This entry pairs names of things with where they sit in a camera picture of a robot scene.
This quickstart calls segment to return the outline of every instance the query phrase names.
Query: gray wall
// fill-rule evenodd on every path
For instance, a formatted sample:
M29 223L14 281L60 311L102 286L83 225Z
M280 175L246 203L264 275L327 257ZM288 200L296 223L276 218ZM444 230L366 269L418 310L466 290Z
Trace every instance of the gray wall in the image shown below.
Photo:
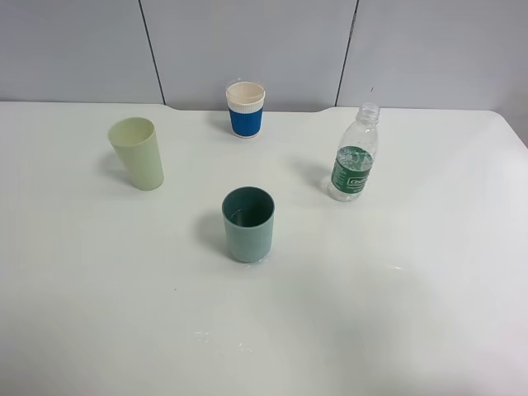
M528 1L361 0L338 104L494 110L528 143Z
M249 78L266 109L334 106L356 0L142 0L165 99L225 109L225 87Z
M161 103L135 0L0 0L0 100Z
M166 102L333 106L356 0L142 0ZM528 143L527 0L360 0L338 105L489 109ZM137 0L0 0L0 100L163 102Z

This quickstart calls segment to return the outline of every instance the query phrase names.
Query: plastic cup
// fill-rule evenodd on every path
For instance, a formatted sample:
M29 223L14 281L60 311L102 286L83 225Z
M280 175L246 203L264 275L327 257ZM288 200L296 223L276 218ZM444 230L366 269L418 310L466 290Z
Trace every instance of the plastic cup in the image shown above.
M228 85L225 96L233 132L240 138L256 136L261 130L264 88L256 82L238 80Z
M275 203L257 187L231 191L222 203L228 248L241 262L258 262L271 249Z
M119 121L108 131L108 139L134 186L149 191L162 185L162 162L152 122L139 117Z

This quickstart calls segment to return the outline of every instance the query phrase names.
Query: teal cup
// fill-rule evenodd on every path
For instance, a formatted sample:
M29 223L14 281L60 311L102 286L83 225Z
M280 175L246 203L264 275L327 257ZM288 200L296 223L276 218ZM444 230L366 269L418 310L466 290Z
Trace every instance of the teal cup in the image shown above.
M222 203L228 248L241 262L258 262L271 249L275 203L257 187L231 191Z

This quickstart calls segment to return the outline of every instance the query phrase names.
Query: green bottle label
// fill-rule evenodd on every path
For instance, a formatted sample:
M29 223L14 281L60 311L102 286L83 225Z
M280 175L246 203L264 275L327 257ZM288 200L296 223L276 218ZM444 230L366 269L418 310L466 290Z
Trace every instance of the green bottle label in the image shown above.
M372 156L363 148L340 148L333 166L332 184L345 194L357 194L365 187L371 168Z

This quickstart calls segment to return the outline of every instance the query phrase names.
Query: bottle neck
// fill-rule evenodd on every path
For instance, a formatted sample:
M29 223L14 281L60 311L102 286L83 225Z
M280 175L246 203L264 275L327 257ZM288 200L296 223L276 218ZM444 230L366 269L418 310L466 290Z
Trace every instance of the bottle neck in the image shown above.
M363 103L357 112L356 121L365 127L372 129L378 124L380 108L374 103Z
M373 122L373 121L369 121L369 120L362 120L360 119L359 117L356 118L356 123L361 127L361 128L364 128L366 130L372 130L374 128L376 128L378 122Z

